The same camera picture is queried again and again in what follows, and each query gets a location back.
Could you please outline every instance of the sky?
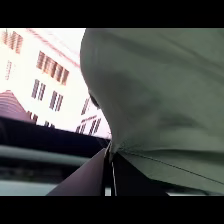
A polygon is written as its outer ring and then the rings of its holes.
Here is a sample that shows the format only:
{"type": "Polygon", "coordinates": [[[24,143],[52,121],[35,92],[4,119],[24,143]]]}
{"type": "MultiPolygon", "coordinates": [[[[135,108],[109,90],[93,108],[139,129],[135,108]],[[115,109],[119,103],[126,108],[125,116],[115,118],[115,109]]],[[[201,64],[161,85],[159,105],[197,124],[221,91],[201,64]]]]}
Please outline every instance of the sky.
{"type": "Polygon", "coordinates": [[[44,28],[60,39],[73,53],[79,54],[86,28],[44,28]]]}

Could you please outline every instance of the building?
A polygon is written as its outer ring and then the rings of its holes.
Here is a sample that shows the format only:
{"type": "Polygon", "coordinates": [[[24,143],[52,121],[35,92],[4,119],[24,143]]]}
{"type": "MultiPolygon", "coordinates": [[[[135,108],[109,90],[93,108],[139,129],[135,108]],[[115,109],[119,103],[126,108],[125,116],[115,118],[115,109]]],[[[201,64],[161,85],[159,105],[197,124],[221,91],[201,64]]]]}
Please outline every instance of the building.
{"type": "Polygon", "coordinates": [[[0,28],[0,35],[0,93],[10,90],[38,125],[110,136],[89,99],[77,55],[42,29],[0,28]]]}

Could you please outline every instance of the white building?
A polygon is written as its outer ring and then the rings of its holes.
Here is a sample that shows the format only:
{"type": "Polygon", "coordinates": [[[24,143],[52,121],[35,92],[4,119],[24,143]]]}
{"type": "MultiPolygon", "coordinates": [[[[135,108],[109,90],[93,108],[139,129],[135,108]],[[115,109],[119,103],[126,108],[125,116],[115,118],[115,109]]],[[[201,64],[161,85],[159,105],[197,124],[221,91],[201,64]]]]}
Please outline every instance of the white building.
{"type": "Polygon", "coordinates": [[[77,55],[42,29],[1,28],[0,34],[0,93],[11,90],[38,125],[73,132],[81,125],[81,133],[110,138],[106,119],[91,100],[83,113],[89,95],[77,55]]]}

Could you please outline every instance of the person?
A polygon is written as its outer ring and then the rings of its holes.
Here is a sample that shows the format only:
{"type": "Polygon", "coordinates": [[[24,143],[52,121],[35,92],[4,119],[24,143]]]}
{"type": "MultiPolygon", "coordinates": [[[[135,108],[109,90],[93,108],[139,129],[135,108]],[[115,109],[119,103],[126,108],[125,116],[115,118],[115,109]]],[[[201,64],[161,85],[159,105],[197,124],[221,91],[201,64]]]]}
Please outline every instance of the person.
{"type": "Polygon", "coordinates": [[[111,128],[111,161],[224,193],[224,29],[86,29],[80,59],[111,128]]]}

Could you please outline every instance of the person's back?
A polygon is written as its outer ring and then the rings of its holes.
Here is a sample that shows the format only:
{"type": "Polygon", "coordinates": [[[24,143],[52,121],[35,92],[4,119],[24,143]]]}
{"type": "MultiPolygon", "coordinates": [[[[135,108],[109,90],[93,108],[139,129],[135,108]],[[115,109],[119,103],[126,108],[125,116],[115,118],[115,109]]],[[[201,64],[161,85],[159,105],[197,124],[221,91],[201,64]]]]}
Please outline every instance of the person's back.
{"type": "Polygon", "coordinates": [[[223,29],[87,29],[81,69],[111,153],[151,179],[224,193],[223,64],[223,29]]]}

